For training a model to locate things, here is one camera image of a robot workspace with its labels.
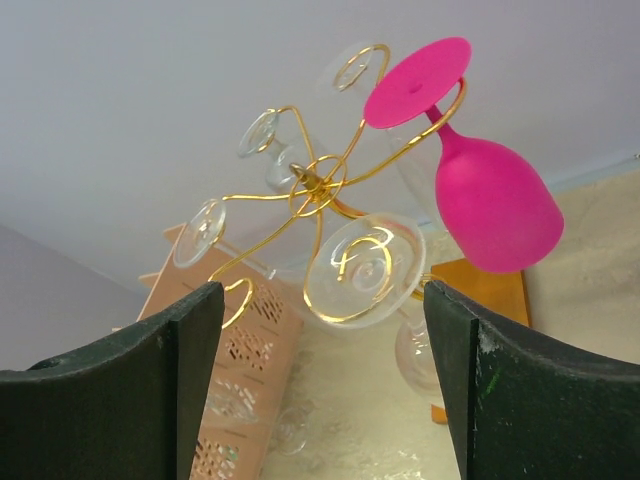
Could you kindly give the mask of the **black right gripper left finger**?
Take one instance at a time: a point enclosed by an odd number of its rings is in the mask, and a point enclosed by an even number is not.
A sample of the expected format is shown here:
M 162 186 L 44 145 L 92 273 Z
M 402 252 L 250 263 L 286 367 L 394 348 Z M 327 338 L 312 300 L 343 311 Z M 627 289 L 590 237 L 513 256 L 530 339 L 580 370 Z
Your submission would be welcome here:
M 93 343 L 2 371 L 2 478 L 188 478 L 224 311 L 222 285 L 208 282 Z

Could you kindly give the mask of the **clear round wine glass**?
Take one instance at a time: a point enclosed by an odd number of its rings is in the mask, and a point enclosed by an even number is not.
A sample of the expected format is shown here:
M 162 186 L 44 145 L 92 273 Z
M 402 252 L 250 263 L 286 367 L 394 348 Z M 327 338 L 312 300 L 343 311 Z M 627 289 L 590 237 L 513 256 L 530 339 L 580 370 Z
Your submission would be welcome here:
M 393 213 L 374 213 L 335 231 L 314 254 L 302 298 L 321 324 L 357 330 L 403 316 L 395 339 L 397 368 L 418 395 L 442 408 L 444 400 L 423 314 L 408 313 L 409 299 L 423 299 L 430 275 L 418 223 Z

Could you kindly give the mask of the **clear flute wine glass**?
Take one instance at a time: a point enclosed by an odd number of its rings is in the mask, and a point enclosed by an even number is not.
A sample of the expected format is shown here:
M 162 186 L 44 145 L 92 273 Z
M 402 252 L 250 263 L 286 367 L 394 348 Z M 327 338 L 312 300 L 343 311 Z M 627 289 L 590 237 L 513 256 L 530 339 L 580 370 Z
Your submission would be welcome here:
M 214 378 L 209 386 L 202 425 L 232 430 L 239 427 L 269 428 L 269 449 L 294 455 L 308 443 L 311 408 L 302 404 L 278 407 L 262 405 L 257 393 L 231 380 Z

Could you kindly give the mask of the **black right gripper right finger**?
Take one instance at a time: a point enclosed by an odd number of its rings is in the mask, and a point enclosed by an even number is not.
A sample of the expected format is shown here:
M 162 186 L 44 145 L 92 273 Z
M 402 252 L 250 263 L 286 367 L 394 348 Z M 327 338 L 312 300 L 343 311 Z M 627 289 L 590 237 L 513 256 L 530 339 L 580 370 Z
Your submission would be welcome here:
M 423 309 L 463 479 L 636 479 L 639 367 L 497 314 L 441 281 Z

